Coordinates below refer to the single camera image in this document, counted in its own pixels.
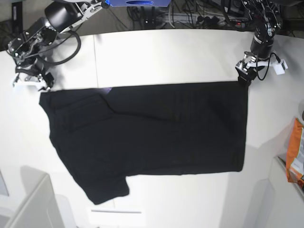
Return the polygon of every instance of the black t-shirt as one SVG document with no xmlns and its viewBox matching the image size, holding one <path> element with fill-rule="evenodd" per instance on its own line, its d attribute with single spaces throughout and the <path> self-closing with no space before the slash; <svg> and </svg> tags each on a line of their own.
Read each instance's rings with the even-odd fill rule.
<svg viewBox="0 0 304 228">
<path fill-rule="evenodd" d="M 125 178 L 241 171 L 247 89 L 237 82 L 42 93 L 50 139 L 94 204 L 129 194 Z"/>
</svg>

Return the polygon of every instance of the white table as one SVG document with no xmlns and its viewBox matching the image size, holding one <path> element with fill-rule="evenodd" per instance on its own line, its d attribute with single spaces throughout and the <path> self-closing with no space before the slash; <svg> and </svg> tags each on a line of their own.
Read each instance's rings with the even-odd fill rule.
<svg viewBox="0 0 304 228">
<path fill-rule="evenodd" d="M 185 29 L 82 37 L 80 53 L 53 70 L 61 75 L 54 89 L 234 81 L 235 64 L 249 50 L 252 37 Z M 74 48 L 73 41 L 60 48 L 73 52 L 71 45 Z M 286 59 L 287 73 L 276 76 L 270 69 L 265 81 L 256 79 L 250 86 L 242 172 L 129 177 L 130 195 L 98 208 L 142 209 L 148 228 L 242 228 L 254 186 L 268 178 L 272 158 L 286 150 L 293 118 L 304 110 L 303 50 L 304 40 L 276 36 L 274 51 Z M 93 204 L 48 139 L 48 118 L 38 105 L 39 94 L 14 90 L 14 63 L 4 52 L 0 62 L 0 169 L 10 192 L 9 198 L 0 196 L 0 207 L 5 203 L 14 210 L 21 202 L 25 191 L 19 172 L 28 165 L 50 174 L 55 193 L 69 199 L 80 228 L 95 228 L 86 213 Z"/>
</svg>

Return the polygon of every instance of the t-shirt sleeve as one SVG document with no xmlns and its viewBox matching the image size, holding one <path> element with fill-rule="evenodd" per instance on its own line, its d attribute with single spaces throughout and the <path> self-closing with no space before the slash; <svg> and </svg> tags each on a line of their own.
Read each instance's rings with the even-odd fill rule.
<svg viewBox="0 0 304 228">
<path fill-rule="evenodd" d="M 95 204 L 101 204 L 116 197 L 129 195 L 129 187 L 125 177 L 112 179 L 96 179 L 94 183 L 82 186 L 87 197 Z"/>
</svg>

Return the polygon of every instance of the black fabric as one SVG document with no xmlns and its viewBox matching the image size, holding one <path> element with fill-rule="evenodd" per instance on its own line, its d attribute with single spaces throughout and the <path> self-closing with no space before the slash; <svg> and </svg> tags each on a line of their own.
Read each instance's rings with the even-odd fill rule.
<svg viewBox="0 0 304 228">
<path fill-rule="evenodd" d="M 247 89 L 238 82 L 42 93 L 50 139 L 94 204 L 129 194 L 126 176 L 241 171 Z"/>
</svg>

